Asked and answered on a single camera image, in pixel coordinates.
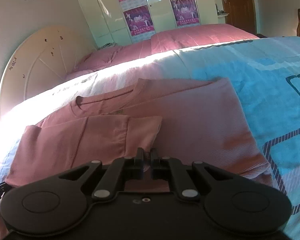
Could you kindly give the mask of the cream glossy wardrobe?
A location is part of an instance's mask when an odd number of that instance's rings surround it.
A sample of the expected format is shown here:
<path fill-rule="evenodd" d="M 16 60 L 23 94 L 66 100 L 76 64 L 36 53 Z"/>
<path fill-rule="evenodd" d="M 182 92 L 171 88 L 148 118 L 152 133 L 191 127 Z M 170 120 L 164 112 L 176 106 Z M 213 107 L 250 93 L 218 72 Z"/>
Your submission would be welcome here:
<path fill-rule="evenodd" d="M 98 47 L 108 43 L 122 46 L 132 44 L 119 0 L 78 0 L 78 2 Z M 225 17 L 217 14 L 216 0 L 195 0 L 195 2 L 200 24 L 225 23 Z M 143 5 L 148 6 L 155 33 L 180 29 L 175 21 L 171 0 L 143 0 L 140 6 Z"/>

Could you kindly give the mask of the brown wooden door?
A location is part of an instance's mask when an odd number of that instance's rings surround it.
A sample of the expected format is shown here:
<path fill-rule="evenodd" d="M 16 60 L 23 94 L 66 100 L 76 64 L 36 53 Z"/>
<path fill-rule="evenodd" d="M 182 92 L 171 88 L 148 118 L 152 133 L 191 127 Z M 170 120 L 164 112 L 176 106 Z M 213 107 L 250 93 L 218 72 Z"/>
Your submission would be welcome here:
<path fill-rule="evenodd" d="M 227 24 L 256 34 L 256 12 L 254 0 L 222 0 L 224 11 L 228 14 Z"/>

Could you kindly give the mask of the lower right purple poster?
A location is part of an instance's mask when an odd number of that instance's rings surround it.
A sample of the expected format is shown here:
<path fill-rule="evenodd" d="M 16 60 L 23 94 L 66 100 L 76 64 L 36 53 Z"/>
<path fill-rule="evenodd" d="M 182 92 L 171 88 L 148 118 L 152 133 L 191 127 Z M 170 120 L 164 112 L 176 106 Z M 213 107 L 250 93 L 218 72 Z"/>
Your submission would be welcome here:
<path fill-rule="evenodd" d="M 178 28 L 200 24 L 195 0 L 171 0 L 171 5 Z"/>

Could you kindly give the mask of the lower left purple poster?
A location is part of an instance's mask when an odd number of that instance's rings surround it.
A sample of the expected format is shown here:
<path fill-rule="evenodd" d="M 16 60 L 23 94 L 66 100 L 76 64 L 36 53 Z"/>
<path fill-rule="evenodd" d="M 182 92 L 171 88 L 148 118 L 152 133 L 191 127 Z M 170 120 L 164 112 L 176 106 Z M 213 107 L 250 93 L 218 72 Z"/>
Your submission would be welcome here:
<path fill-rule="evenodd" d="M 148 40 L 155 34 L 154 24 L 147 5 L 123 12 L 132 43 Z"/>

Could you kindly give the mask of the pink pillow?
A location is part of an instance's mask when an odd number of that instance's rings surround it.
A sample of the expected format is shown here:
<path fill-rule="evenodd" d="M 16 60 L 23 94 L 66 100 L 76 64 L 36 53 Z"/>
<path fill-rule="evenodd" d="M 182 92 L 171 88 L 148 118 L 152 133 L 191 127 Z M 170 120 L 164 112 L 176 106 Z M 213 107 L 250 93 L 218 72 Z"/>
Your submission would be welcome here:
<path fill-rule="evenodd" d="M 74 67 L 73 72 L 84 70 L 102 70 L 122 63 L 121 53 L 124 46 L 115 45 L 112 47 L 102 48 L 93 51 L 92 53 L 84 56 L 79 63 Z"/>

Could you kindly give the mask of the blue white patterned blanket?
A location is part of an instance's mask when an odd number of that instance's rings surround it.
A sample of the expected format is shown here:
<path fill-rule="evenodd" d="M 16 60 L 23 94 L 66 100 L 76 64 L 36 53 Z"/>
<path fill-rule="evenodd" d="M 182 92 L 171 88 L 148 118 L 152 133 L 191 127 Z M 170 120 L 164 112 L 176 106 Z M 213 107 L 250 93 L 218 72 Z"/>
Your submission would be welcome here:
<path fill-rule="evenodd" d="M 76 96 L 93 96 L 137 79 L 230 79 L 248 125 L 271 165 L 274 185 L 293 214 L 285 228 L 300 239 L 300 37 L 263 38 L 168 51 L 80 75 L 17 105 L 0 123 L 0 182 L 7 176 L 26 126 Z"/>

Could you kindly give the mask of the pink bedspread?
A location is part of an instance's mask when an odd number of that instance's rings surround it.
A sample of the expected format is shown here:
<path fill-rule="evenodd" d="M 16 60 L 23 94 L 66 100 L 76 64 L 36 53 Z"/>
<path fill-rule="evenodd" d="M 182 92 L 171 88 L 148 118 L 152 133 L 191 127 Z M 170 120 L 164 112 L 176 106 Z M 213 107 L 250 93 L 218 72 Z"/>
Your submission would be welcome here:
<path fill-rule="evenodd" d="M 253 40 L 257 38 L 256 35 L 229 24 L 197 25 L 194 27 L 162 31 L 154 34 L 149 40 L 124 46 L 121 59 L 124 63 L 169 50 L 237 42 L 241 40 Z M 65 80 L 69 81 L 81 75 L 96 71 L 98 70 L 84 70 L 79 72 L 73 72 L 72 70 L 71 73 L 66 75 Z"/>

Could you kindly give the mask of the cream round headboard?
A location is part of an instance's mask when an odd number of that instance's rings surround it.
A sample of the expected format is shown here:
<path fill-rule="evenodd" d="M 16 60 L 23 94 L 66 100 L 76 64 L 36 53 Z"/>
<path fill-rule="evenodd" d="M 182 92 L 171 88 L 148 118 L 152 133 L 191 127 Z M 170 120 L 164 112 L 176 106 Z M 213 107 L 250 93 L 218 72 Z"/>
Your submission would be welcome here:
<path fill-rule="evenodd" d="M 30 35 L 10 57 L 0 81 L 0 122 L 23 101 L 64 83 L 93 42 L 62 25 Z"/>

